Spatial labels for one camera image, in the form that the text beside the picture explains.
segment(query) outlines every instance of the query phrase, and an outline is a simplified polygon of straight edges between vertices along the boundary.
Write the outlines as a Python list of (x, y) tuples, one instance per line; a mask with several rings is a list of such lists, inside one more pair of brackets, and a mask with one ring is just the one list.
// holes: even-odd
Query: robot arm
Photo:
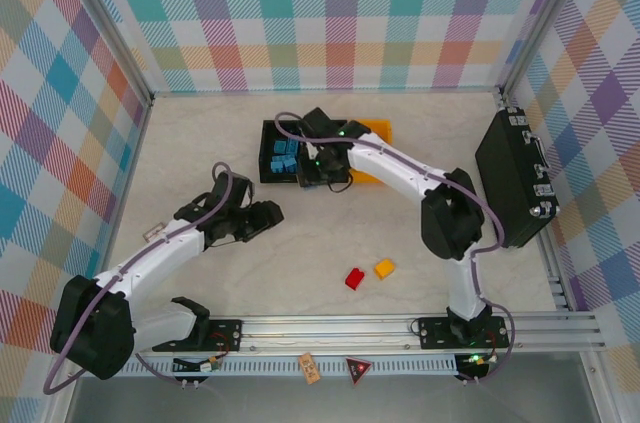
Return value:
[(305, 115), (299, 126), (309, 138), (348, 137), (363, 144), (316, 144), (313, 159), (305, 149), (298, 165), (298, 180), (303, 185), (344, 181), (345, 172), (354, 169), (376, 177), (419, 206), (422, 240), (432, 253), (445, 260), (450, 290), (447, 313), (452, 332), (461, 343), (484, 334), (491, 308), (476, 295), (470, 259), (482, 237), (484, 215), (471, 199), (426, 176), (446, 178), (475, 193), (469, 175), (461, 169), (445, 173), (425, 165), (391, 147), (356, 121), (339, 127), (319, 108)]
[(134, 352), (180, 340), (188, 340), (197, 349), (210, 333), (209, 310), (184, 297), (174, 298), (167, 306), (150, 312), (143, 312), (141, 307), (157, 285), (216, 241), (232, 236), (236, 241), (247, 242), (284, 219), (274, 202), (253, 203), (251, 181), (233, 174), (229, 197), (220, 210), (196, 227), (169, 238), (176, 230), (199, 221), (218, 205), (228, 183), (229, 175), (221, 173), (211, 192), (180, 208), (163, 232), (145, 248), (157, 244), (158, 239), (165, 243), (146, 253), (130, 271), (121, 273), (129, 261), (126, 260), (92, 280), (83, 276), (71, 279), (62, 294), (51, 348), (62, 351), (89, 303), (114, 276), (119, 276), (119, 281), (83, 325), (69, 351), (70, 360), (97, 377), (107, 379), (117, 373)]

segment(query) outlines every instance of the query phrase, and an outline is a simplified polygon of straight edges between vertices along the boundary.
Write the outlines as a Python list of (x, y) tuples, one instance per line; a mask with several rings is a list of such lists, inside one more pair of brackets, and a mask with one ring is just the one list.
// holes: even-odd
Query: orange tray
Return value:
[[(366, 120), (356, 118), (357, 121), (362, 123), (365, 126), (371, 128), (376, 135), (382, 138), (385, 143), (393, 144), (393, 135), (391, 133), (391, 121), (389, 120)], [(377, 178), (374, 178), (367, 173), (362, 173), (361, 171), (351, 170), (351, 174), (353, 175), (354, 183), (382, 183)]]

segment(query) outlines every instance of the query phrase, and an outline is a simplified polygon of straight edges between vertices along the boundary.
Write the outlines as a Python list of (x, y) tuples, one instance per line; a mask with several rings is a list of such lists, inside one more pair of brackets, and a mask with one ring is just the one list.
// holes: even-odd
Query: label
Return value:
[(142, 235), (142, 237), (144, 238), (144, 241), (146, 241), (147, 243), (151, 243), (151, 241), (155, 240), (156, 237), (162, 232), (162, 230), (166, 228), (166, 226), (167, 226), (166, 223), (163, 223), (163, 222), (158, 223), (156, 226), (154, 226), (149, 231), (147, 231), (144, 235)]
[(362, 377), (371, 369), (372, 363), (370, 361), (358, 360), (357, 358), (346, 358), (346, 360), (349, 376), (351, 376), (353, 386), (356, 386)]
[(300, 363), (302, 373), (307, 380), (307, 384), (311, 385), (320, 379), (318, 367), (316, 366), (315, 361), (313, 361), (311, 353), (305, 353), (304, 355), (298, 357), (298, 362)]

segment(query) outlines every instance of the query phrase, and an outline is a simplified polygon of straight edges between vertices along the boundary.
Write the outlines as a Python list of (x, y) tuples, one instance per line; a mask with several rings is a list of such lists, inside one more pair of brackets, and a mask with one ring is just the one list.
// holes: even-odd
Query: warning triangle sticker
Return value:
[(347, 368), (349, 368), (349, 375), (353, 386), (357, 385), (367, 371), (371, 369), (372, 363), (370, 361), (358, 360), (357, 358), (346, 358)]

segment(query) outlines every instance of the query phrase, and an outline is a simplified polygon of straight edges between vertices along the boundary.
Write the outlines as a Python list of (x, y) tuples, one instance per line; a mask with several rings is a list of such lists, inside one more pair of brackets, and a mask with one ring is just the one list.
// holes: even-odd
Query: plaid wall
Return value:
[(143, 105), (80, 0), (0, 0), (0, 422), (43, 401), (55, 308), (99, 268)]
[(105, 0), (174, 92), (493, 87), (523, 1)]
[(546, 142), (579, 309), (640, 412), (640, 0), (568, 0), (516, 91)]
[(509, 56), (507, 57), (507, 61), (504, 67), (502, 68), (502, 72), (500, 73), (500, 77), (496, 82), (497, 86), (502, 87), (506, 83), (509, 73), (513, 68), (513, 64), (516, 62), (516, 60), (520, 56), (520, 53), (522, 51), (524, 44), (527, 42), (527, 40), (529, 39), (529, 36), (531, 35), (531, 30), (533, 29), (533, 25), (536, 23), (536, 21), (538, 21), (540, 11), (542, 10), (542, 8), (544, 8), (544, 5), (546, 3), (547, 3), (547, 0), (536, 0), (535, 3), (531, 6), (531, 9), (529, 10), (529, 14), (527, 15), (527, 18), (524, 24), (520, 28), (520, 32), (518, 33), (518, 38), (516, 39), (516, 42), (511, 48), (511, 51), (509, 52)]

